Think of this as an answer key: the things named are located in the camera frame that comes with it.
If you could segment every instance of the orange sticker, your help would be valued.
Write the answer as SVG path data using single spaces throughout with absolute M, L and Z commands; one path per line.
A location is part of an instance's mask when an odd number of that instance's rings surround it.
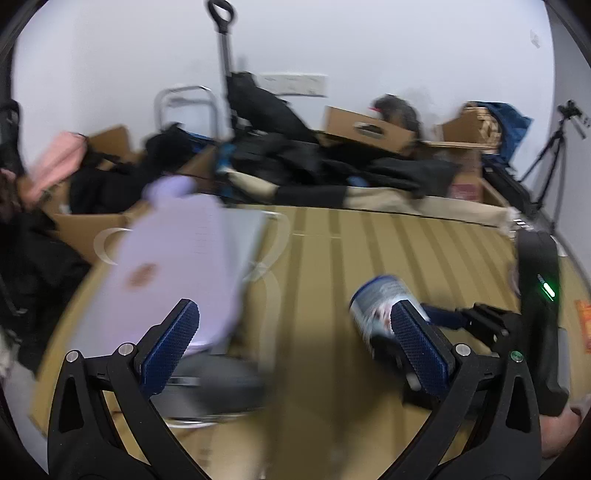
M 574 304 L 579 311 L 585 350 L 587 350 L 587 353 L 591 353 L 591 304 L 581 300 L 575 300 Z

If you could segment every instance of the person's hand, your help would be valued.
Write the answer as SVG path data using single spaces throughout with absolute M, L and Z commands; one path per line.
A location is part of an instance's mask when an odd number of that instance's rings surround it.
M 559 417 L 540 415 L 542 457 L 552 458 L 569 444 L 581 425 L 581 417 L 567 404 Z

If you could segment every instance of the tin can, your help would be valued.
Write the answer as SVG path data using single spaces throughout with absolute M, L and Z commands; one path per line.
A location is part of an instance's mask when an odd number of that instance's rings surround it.
M 351 299 L 351 316 L 370 353 L 377 360 L 398 358 L 398 342 L 392 329 L 390 312 L 394 305 L 403 300 L 408 300 L 425 321 L 431 323 L 418 300 L 404 282 L 394 275 L 381 275 L 368 281 Z

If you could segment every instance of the wooden surface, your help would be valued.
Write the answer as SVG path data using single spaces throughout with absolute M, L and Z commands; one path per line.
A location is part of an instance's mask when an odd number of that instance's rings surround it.
M 348 313 L 364 282 L 380 274 L 401 277 L 419 301 L 453 309 L 487 303 L 518 310 L 508 286 L 513 246 L 497 230 L 409 215 L 264 207 L 286 215 L 292 234 L 271 268 L 280 286 L 277 325 L 263 325 L 265 283 L 252 284 L 233 351 L 257 358 L 259 342 L 276 332 L 275 393 L 268 408 L 232 423 L 175 430 L 187 451 L 213 479 L 375 480 L 408 445 L 428 412 L 401 404 L 399 382 L 373 362 Z M 260 258 L 274 242 L 270 220 Z M 574 301 L 588 300 L 571 262 L 560 259 L 561 322 L 569 332 L 573 398 L 591 392 L 591 355 L 584 352 Z M 53 388 L 80 312 L 100 284 L 98 265 L 60 321 L 40 370 L 31 416 L 47 431 Z M 465 332 L 452 342 L 486 348 Z M 145 460 L 116 401 L 116 425 L 130 453 Z M 460 453 L 460 432 L 447 458 Z

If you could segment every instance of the pink bag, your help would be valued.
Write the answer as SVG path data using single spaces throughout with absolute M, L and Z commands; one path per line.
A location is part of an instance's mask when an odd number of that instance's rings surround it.
M 35 205 L 43 192 L 68 178 L 80 167 L 86 154 L 86 137 L 61 132 L 29 172 L 33 186 L 23 195 L 28 206 Z

